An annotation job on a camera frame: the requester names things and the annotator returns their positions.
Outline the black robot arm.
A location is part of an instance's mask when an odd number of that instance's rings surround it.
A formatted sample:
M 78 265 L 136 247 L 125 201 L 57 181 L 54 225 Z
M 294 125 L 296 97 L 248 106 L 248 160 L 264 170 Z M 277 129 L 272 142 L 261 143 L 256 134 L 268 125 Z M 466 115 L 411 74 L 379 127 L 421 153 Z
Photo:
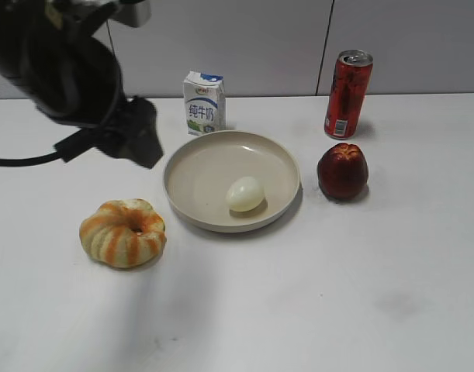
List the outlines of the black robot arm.
M 0 158 L 0 167 L 68 162 L 92 148 L 154 167 L 163 155 L 156 108 L 126 97 L 116 55 L 95 38 L 109 20 L 138 28 L 150 17 L 147 1 L 0 1 L 0 75 L 48 119 L 76 128 L 53 153 Z

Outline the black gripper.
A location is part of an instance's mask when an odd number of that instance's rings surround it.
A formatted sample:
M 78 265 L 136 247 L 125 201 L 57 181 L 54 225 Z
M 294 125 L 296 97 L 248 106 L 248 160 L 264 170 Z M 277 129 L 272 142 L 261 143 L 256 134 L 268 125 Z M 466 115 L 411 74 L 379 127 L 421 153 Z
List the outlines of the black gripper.
M 155 106 L 135 97 L 117 107 L 106 123 L 80 129 L 56 143 L 54 149 L 66 162 L 94 147 L 111 158 L 130 160 L 151 169 L 164 155 L 156 119 Z

